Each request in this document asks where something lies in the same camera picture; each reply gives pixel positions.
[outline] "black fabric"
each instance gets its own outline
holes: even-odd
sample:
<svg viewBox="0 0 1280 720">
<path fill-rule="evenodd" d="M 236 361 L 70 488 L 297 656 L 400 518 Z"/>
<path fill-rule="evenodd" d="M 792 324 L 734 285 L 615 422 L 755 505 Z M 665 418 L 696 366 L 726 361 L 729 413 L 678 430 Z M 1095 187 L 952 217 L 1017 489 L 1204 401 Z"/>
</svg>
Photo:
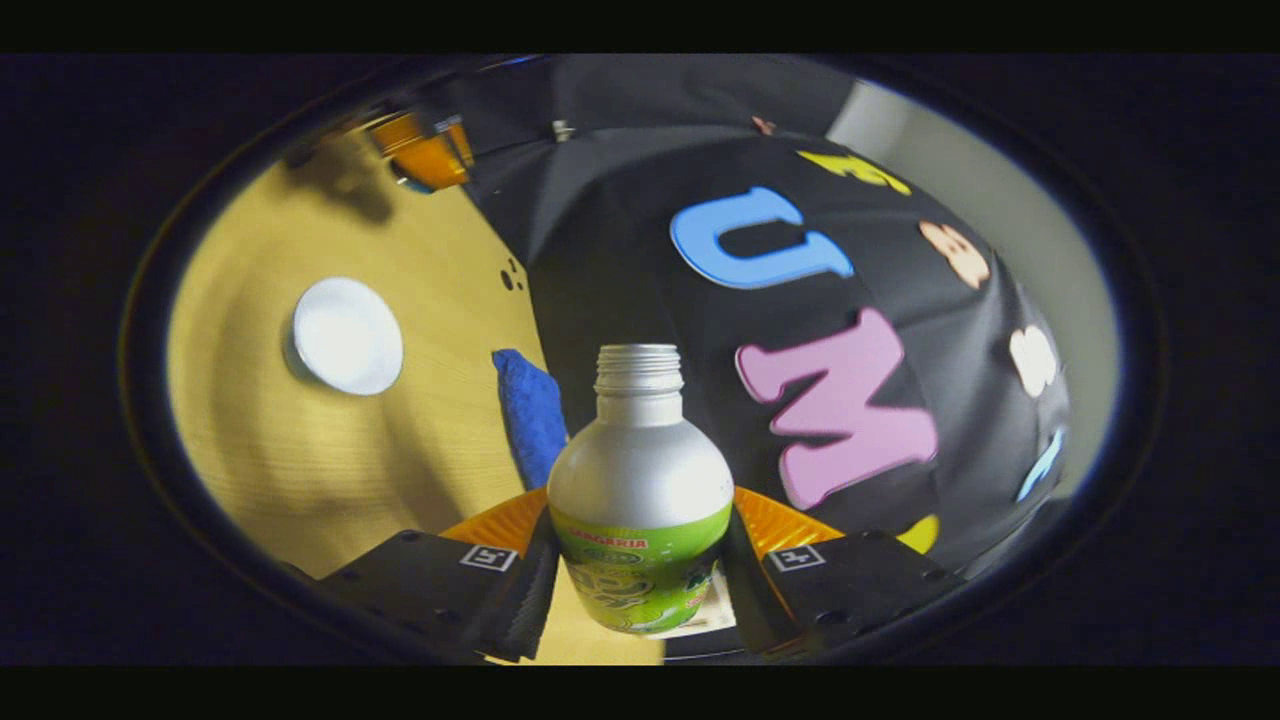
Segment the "black fabric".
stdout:
<svg viewBox="0 0 1280 720">
<path fill-rule="evenodd" d="M 600 154 L 625 140 L 593 133 L 570 143 Z M 591 384 L 600 345 L 676 343 L 686 416 L 724 452 L 739 484 L 786 502 L 782 450 L 797 439 L 831 438 L 780 437 L 768 425 L 813 380 L 788 387 L 776 404 L 756 404 L 742 388 L 733 354 L 746 343 L 781 350 L 818 340 L 876 307 L 897 329 L 906 360 L 872 402 L 928 409 L 938 428 L 938 456 L 841 489 L 810 514 L 846 532 L 895 533 L 937 514 L 941 536 L 931 556 L 959 568 L 1014 532 L 1057 477 L 1014 502 L 1027 471 L 1066 421 L 1061 378 L 1037 402 L 1009 357 L 1010 333 L 1030 323 L 1043 327 L 1043 319 L 979 234 L 937 201 L 918 188 L 902 196 L 832 174 L 797 150 L 846 152 L 817 138 L 724 140 L 634 160 L 590 181 L 580 177 L 575 196 L 557 199 L 558 220 L 530 266 L 530 287 L 567 427 L 575 433 L 595 416 Z M 741 291 L 689 268 L 669 236 L 676 213 L 753 186 L 794 202 L 805 229 L 831 237 L 852 260 L 855 275 L 824 273 Z M 992 277 L 979 291 L 961 283 L 920 236 L 922 219 L 954 225 L 987 258 Z M 800 233 L 773 223 L 732 231 L 723 243 L 750 256 L 795 245 Z"/>
<path fill-rule="evenodd" d="M 461 114 L 476 158 L 466 191 L 530 265 L 548 220 L 584 182 L 662 152 L 754 136 L 753 115 L 780 135 L 822 136 L 852 86 L 852 77 L 800 58 L 552 55 L 467 76 L 424 95 L 417 109 Z M 556 142 L 554 120 L 573 128 L 573 142 Z"/>
</svg>

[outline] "silver aluminum bottle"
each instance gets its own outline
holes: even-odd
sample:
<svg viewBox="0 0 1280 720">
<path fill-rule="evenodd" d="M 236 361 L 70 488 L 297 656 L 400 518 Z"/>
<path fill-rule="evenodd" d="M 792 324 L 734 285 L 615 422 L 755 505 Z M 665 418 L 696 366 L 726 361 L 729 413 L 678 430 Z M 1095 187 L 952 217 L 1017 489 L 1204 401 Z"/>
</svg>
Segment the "silver aluminum bottle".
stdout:
<svg viewBox="0 0 1280 720">
<path fill-rule="evenodd" d="M 573 585 L 602 625 L 660 633 L 689 621 L 728 528 L 733 480 L 684 416 L 672 345 L 607 345 L 596 419 L 561 452 L 548 503 Z"/>
</svg>

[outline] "wooden surface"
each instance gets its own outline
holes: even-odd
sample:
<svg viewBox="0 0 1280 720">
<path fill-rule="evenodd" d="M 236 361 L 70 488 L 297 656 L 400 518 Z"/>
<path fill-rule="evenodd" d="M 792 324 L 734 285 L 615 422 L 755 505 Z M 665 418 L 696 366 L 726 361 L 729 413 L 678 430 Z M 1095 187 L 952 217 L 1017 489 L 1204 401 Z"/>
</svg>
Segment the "wooden surface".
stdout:
<svg viewBox="0 0 1280 720">
<path fill-rule="evenodd" d="M 507 290 L 506 270 L 522 288 Z M 380 396 L 285 361 L 298 297 L 351 277 L 401 325 Z M 298 170 L 273 167 L 210 229 L 183 279 L 168 382 L 212 496 L 268 553 L 328 575 L 393 533 L 439 533 L 520 492 L 490 354 L 545 368 L 524 268 L 460 187 L 398 186 L 352 133 Z M 536 664 L 658 664 L 662 643 L 596 625 L 563 566 Z"/>
</svg>

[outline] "bottle neck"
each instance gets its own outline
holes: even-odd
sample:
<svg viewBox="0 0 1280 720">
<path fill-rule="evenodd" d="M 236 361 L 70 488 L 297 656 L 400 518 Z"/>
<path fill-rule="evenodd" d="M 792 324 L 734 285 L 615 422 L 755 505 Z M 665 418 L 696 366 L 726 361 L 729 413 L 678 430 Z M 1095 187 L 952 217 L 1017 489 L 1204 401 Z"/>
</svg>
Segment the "bottle neck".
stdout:
<svg viewBox="0 0 1280 720">
<path fill-rule="evenodd" d="M 685 420 L 685 402 L 678 391 L 630 397 L 602 395 L 595 398 L 595 416 L 602 423 L 634 428 L 675 425 Z"/>
<path fill-rule="evenodd" d="M 596 359 L 596 418 L 631 427 L 680 423 L 684 384 L 676 346 L 605 345 Z"/>
</svg>

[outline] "white plate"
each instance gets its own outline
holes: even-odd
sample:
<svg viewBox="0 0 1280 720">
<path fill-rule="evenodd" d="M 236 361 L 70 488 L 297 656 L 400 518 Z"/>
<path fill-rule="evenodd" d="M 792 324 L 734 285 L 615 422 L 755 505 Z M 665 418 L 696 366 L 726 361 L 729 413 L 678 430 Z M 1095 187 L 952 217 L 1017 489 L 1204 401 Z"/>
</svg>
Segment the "white plate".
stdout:
<svg viewBox="0 0 1280 720">
<path fill-rule="evenodd" d="M 293 345 L 307 370 L 351 395 L 384 392 L 404 361 L 392 309 L 351 278 L 326 278 L 302 293 L 293 311 Z"/>
</svg>

